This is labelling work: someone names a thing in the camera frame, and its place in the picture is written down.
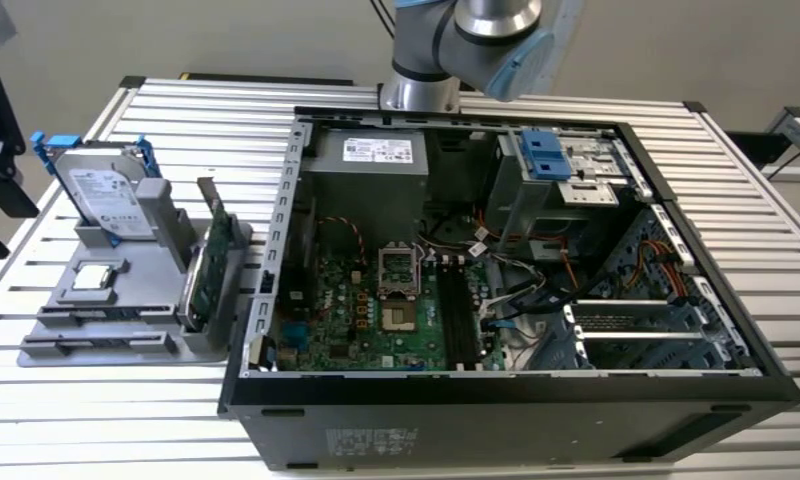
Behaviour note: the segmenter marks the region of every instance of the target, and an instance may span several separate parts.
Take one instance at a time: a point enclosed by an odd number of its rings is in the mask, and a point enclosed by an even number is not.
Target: green circuit board
[[[196,284],[189,305],[195,313],[195,329],[207,325],[219,308],[228,267],[228,250],[233,239],[231,217],[220,205],[213,208],[211,225],[205,232],[205,245],[196,266]]]
[[[307,345],[296,352],[283,345],[281,367],[297,371],[445,370],[436,266],[421,267],[420,295],[413,302],[380,300],[376,268],[364,270],[355,283],[352,272],[359,268],[355,258],[323,257],[317,268]],[[469,264],[464,270],[469,290],[477,297],[488,295],[481,291],[488,290],[483,264]],[[500,345],[480,363],[485,370],[503,369]]]

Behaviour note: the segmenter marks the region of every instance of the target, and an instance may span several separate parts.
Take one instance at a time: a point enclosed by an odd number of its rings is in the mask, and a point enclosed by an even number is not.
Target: case label
[[[417,428],[328,428],[329,452],[337,457],[409,455]]]

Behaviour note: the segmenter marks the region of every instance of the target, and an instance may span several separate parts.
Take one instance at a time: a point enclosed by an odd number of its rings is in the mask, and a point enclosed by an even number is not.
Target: blue drive bracket
[[[56,162],[58,161],[58,157],[62,155],[62,153],[66,150],[72,150],[74,148],[94,148],[102,146],[118,146],[120,148],[124,148],[125,146],[129,146],[129,144],[113,145],[108,144],[106,142],[92,142],[86,144],[84,143],[82,137],[80,137],[80,135],[53,135],[45,141],[45,134],[41,131],[33,133],[29,140],[32,141],[36,155],[44,163],[44,168],[58,181],[60,185],[62,186],[62,190],[65,190],[65,192],[68,193],[68,199],[70,200],[70,203],[73,204],[74,209],[77,210],[77,214],[80,215],[81,219],[81,224],[92,225],[92,222],[82,214],[82,209],[77,204],[77,199],[69,193],[68,185],[56,168]],[[157,159],[155,157],[153,146],[151,145],[151,142],[145,140],[145,135],[140,135],[134,145],[136,149],[138,149],[138,153],[141,153],[142,155],[142,165],[145,167],[145,174],[148,175],[148,177],[161,178],[163,175],[160,173],[160,166],[157,165]],[[106,232],[106,236],[109,237],[109,241],[113,247],[121,243],[121,238],[112,232]]]
[[[521,130],[519,148],[536,180],[568,180],[572,167],[553,132]]]
[[[53,163],[53,159],[58,155],[61,155],[61,152],[80,145],[80,143],[82,143],[82,139],[78,135],[53,135],[53,137],[50,137],[50,140],[48,140],[48,142],[45,143],[44,137],[45,136],[42,131],[37,131],[32,134],[32,136],[29,137],[29,141],[32,142],[32,149],[36,152],[36,155],[38,155],[41,162],[44,163],[45,170],[56,178],[56,181],[61,185],[62,190],[68,195],[68,200],[70,200],[70,203],[74,206],[74,209],[77,210],[77,214],[80,215],[81,224],[90,225],[89,219],[85,217],[85,215],[82,215],[82,209],[80,208],[80,205],[77,205],[77,200],[68,191],[65,180],[58,174],[58,171],[56,170],[56,164]]]

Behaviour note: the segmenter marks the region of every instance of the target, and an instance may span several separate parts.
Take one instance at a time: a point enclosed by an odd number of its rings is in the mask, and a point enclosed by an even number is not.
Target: ram slot
[[[477,333],[463,267],[440,265],[436,281],[448,368],[473,370],[477,363]]]

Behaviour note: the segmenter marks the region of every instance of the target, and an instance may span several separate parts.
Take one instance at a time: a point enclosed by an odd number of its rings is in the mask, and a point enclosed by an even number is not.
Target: orange wire
[[[656,244],[659,246],[659,248],[662,248],[663,250],[667,251],[667,253],[675,253],[672,247],[670,245],[667,245],[664,242],[662,242],[660,240],[650,240],[654,244]],[[678,282],[678,290],[679,290],[679,295],[680,296],[687,296],[688,293],[688,288],[684,285],[684,280],[682,279],[682,275],[679,275],[679,272],[676,272],[675,268],[672,268],[672,265],[668,265],[670,268],[670,274],[671,276],[676,279]]]
[[[644,246],[650,246],[650,248],[652,249],[652,252],[655,252],[655,255],[659,255],[662,250],[666,250],[667,253],[672,253],[672,249],[670,248],[670,246],[664,245],[663,243],[660,243],[655,240],[643,240],[640,242],[640,246],[638,247],[638,267],[636,267],[635,273],[632,274],[631,279],[628,280],[628,283],[626,285],[628,288],[631,288],[631,286],[638,281],[638,278],[643,271],[643,247]],[[682,281],[682,279],[678,276],[678,272],[667,264],[662,264],[660,267],[662,267],[662,271],[664,272],[664,275],[667,276],[667,280],[670,281],[670,285],[671,285],[676,295],[686,296],[687,288],[684,287],[684,282]]]
[[[483,221],[483,210],[477,210],[477,222],[480,223],[480,226],[483,227],[483,229],[487,231],[487,233],[495,237],[496,240],[499,240],[501,238],[501,236],[495,233],[492,230],[489,230],[489,228],[485,226],[485,223]],[[509,238],[521,238],[521,235],[512,235]],[[572,279],[572,285],[575,286],[575,288],[578,289],[578,279],[575,278],[575,271],[572,270],[572,264],[569,263],[569,255],[568,255],[568,245],[567,245],[567,241],[565,241],[565,237],[563,235],[559,235],[556,237],[545,237],[541,235],[531,235],[528,238],[532,238],[533,240],[544,240],[544,241],[549,241],[549,242],[560,242],[560,256],[563,258],[563,264],[565,265],[565,271],[569,274],[569,278]]]

